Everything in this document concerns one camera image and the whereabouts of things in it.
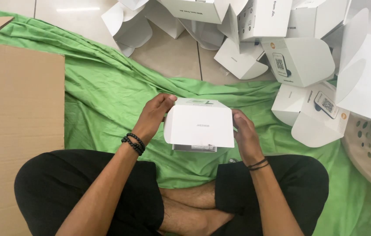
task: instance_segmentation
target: qr code image on box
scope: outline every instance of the qr code image on box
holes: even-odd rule
[[[327,98],[324,98],[324,100],[322,101],[322,106],[324,106],[324,108],[327,109],[329,113],[332,113],[334,109],[334,104],[332,104]]]
[[[276,58],[276,65],[277,65],[277,68],[280,69],[280,70],[284,70],[284,67],[283,67],[283,60],[282,59],[277,59]]]

